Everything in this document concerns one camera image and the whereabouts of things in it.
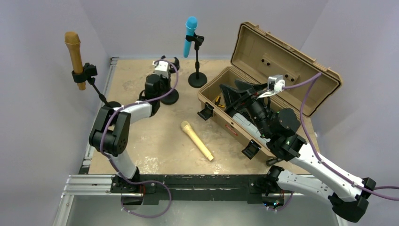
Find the black shock mount mic stand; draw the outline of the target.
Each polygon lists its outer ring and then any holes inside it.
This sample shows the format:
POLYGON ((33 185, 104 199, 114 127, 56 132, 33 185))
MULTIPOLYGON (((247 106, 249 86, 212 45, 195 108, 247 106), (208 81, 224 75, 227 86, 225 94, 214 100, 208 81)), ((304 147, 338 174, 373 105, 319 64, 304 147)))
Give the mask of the black shock mount mic stand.
MULTIPOLYGON (((171 66, 169 66, 169 73, 170 73, 170 77, 171 77, 171 66)), ((179 99, 179 93, 177 90, 173 90, 169 95, 167 95, 166 97, 162 98, 160 101, 161 103, 165 104, 165 105, 172 105, 174 103, 176 103, 179 99)))

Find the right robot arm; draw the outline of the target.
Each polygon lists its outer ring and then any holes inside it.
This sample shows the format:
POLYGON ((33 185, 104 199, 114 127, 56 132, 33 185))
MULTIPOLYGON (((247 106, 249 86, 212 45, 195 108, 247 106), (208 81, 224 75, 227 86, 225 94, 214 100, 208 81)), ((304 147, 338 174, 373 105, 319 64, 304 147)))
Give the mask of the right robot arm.
POLYGON ((329 203, 341 218, 359 222, 368 208, 375 181, 359 178, 319 154, 308 135, 297 134, 303 127, 303 117, 296 116, 292 109, 270 109, 271 96, 286 89, 283 79, 273 77, 264 84, 236 80, 235 87, 221 84, 220 89, 226 113, 256 141, 264 143, 277 161, 290 162, 313 175, 313 179, 304 178, 272 165, 264 179, 267 190, 312 196, 329 203))

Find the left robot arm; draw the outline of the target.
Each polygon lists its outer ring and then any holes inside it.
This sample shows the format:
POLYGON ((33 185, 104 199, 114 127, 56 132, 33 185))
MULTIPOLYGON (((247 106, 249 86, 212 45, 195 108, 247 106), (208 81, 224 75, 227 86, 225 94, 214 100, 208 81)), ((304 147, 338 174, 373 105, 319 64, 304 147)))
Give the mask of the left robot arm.
POLYGON ((172 63, 165 61, 165 58, 162 56, 153 62, 154 71, 146 77, 144 90, 134 104, 116 107, 104 105, 100 108, 88 138, 88 143, 116 167, 117 173, 113 178, 115 185, 130 193, 144 187, 139 169, 126 151, 130 125, 154 116, 161 103, 171 105, 179 98, 175 87, 171 85, 171 74, 179 70, 180 62, 177 57, 172 63))

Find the cream beige microphone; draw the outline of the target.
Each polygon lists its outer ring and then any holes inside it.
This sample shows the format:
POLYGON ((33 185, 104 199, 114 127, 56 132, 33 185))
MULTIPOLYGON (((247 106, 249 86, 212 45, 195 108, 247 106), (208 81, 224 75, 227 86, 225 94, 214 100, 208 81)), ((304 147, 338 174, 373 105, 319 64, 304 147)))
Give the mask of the cream beige microphone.
POLYGON ((198 149, 202 152, 206 159, 212 161, 214 159, 212 153, 205 146, 202 140, 198 137, 191 124, 188 121, 183 121, 180 124, 180 127, 184 133, 188 135, 188 137, 192 140, 192 142, 198 147, 198 149))

